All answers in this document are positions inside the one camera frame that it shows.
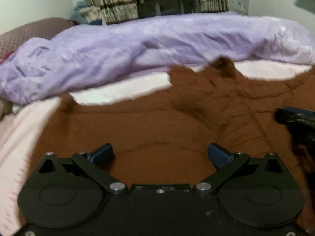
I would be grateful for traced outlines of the clothes pile by curtain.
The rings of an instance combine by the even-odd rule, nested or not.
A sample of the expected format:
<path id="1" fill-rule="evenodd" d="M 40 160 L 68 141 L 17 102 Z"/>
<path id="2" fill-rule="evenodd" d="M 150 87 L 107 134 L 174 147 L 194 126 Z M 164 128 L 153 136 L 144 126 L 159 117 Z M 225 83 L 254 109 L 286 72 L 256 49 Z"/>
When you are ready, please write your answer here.
<path id="1" fill-rule="evenodd" d="M 71 21 L 75 21 L 80 25 L 106 25 L 100 7 L 92 6 L 90 2 L 79 1 L 76 3 Z"/>

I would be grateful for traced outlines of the brown padded jacket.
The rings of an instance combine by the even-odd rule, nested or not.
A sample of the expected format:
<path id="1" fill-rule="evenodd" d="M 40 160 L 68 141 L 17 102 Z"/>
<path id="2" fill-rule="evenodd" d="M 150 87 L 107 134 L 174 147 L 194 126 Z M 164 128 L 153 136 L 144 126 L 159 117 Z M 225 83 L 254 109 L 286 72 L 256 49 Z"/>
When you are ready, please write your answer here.
<path id="1" fill-rule="evenodd" d="M 212 142 L 254 157 L 273 151 L 305 194 L 298 222 L 313 232 L 308 167 L 292 153 L 290 134 L 273 113 L 287 106 L 314 109 L 314 70 L 289 80 L 251 80 L 221 58 L 198 73 L 173 67 L 169 77 L 168 89 L 113 105 L 84 106 L 63 96 L 31 153 L 29 169 L 47 152 L 66 158 L 110 143 L 115 153 L 110 173 L 127 185 L 196 184 L 215 171 L 206 154 Z"/>

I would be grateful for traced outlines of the purple duvet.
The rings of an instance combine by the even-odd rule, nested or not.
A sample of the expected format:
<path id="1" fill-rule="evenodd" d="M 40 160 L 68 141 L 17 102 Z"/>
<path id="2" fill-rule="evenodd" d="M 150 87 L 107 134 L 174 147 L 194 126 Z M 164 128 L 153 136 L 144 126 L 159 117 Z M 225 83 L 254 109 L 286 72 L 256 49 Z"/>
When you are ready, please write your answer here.
<path id="1" fill-rule="evenodd" d="M 25 105 L 171 65 L 206 65 L 221 56 L 312 65 L 314 34 L 292 20 L 232 12 L 77 25 L 19 46 L 1 64 L 1 97 Z"/>

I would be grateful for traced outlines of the quilted mauve headboard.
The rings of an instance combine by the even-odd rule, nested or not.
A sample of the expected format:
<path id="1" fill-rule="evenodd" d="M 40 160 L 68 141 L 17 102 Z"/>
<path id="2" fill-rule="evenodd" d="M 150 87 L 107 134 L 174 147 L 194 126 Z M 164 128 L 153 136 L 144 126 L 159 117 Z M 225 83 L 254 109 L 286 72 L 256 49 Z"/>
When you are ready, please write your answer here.
<path id="1" fill-rule="evenodd" d="M 31 38 L 39 37 L 50 40 L 58 33 L 74 25 L 70 20 L 63 18 L 46 18 L 16 27 L 1 34 L 1 57 L 15 51 Z"/>

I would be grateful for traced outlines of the grey clothes pile on bed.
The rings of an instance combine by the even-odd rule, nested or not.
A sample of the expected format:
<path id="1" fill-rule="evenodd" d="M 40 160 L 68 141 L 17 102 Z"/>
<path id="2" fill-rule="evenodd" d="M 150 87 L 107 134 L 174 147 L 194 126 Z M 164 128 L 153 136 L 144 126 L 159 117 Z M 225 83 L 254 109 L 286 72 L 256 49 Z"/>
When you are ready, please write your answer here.
<path id="1" fill-rule="evenodd" d="M 9 114 L 18 114 L 22 108 L 23 105 L 0 98 L 0 120 L 2 121 Z"/>

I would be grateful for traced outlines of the pink princess blanket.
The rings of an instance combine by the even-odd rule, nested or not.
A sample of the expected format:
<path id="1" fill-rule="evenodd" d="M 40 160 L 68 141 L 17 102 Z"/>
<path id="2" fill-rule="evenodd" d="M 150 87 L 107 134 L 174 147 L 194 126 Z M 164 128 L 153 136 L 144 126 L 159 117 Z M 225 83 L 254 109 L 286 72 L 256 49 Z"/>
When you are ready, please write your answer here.
<path id="1" fill-rule="evenodd" d="M 268 60 L 235 63 L 244 76 L 251 79 L 290 79 L 310 70 L 309 65 L 293 65 Z M 134 76 L 114 84 L 72 92 L 74 100 L 83 105 L 103 105 L 135 99 L 170 86 L 165 72 Z M 1 122 L 1 235 L 13 235 L 20 229 L 17 196 L 23 185 L 32 149 L 60 98 L 33 102 L 17 115 Z"/>

